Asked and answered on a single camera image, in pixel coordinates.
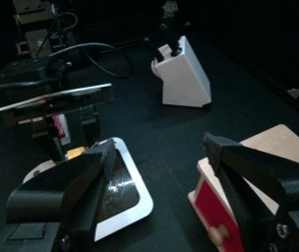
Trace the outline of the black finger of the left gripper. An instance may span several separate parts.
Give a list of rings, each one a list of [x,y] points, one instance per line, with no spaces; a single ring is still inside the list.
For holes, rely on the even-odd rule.
[[[33,122],[33,139],[40,149],[54,162],[65,161],[58,131],[50,117],[42,117]]]
[[[101,135],[100,117],[93,105],[88,105],[80,109],[80,121],[87,144],[92,147],[97,144]]]

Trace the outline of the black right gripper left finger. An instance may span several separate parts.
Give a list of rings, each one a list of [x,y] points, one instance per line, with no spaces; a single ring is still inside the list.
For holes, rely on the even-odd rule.
[[[95,241],[115,158],[107,140],[22,183],[8,199],[6,223],[58,222],[72,240]]]

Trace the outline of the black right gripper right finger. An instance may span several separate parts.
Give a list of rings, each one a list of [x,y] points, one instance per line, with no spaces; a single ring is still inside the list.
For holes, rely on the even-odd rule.
[[[203,147],[244,252],[299,252],[299,163],[210,133]]]

